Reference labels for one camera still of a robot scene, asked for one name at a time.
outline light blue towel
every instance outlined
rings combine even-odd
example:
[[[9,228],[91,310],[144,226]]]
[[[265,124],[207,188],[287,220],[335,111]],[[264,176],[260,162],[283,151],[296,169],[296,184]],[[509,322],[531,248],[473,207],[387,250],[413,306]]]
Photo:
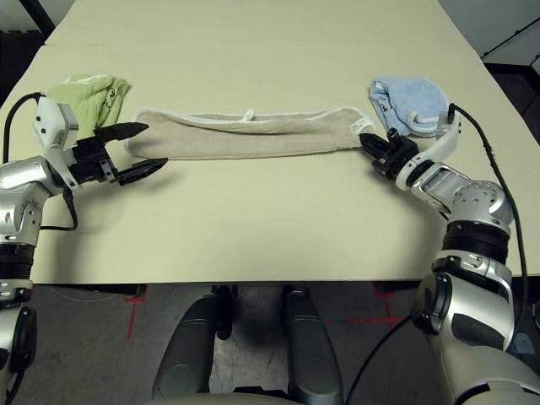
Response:
[[[426,78],[374,78],[370,98],[386,129],[405,137],[433,137],[439,114],[448,110],[446,95]]]

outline floor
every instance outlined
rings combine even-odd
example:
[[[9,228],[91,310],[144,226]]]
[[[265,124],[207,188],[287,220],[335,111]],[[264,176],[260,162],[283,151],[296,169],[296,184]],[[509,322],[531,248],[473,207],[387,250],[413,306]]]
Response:
[[[304,283],[327,324],[348,390],[377,341],[408,312],[413,291],[379,294],[372,283]],[[279,325],[279,283],[239,286],[232,337],[216,340],[212,392],[237,386],[287,388]],[[38,286],[39,345],[15,404],[134,404],[150,398],[161,356],[176,323],[210,284],[151,284],[138,301]],[[411,325],[380,352],[354,403],[440,403],[432,353]]]

